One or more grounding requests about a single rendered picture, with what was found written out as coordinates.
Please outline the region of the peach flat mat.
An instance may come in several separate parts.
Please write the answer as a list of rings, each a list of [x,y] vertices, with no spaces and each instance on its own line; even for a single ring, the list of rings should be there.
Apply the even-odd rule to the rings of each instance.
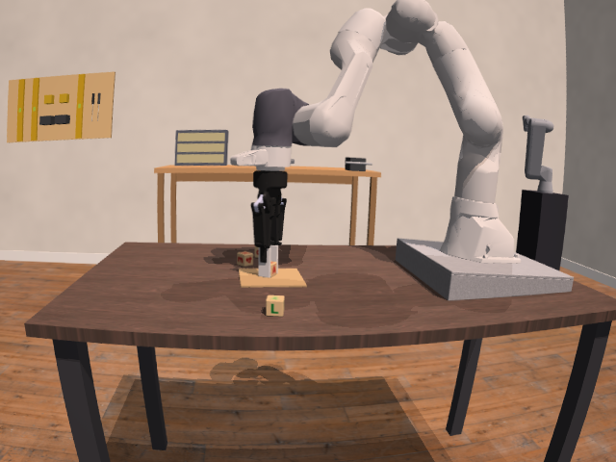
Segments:
[[[273,277],[258,276],[258,269],[239,269],[241,288],[307,287],[297,269],[278,269]]]

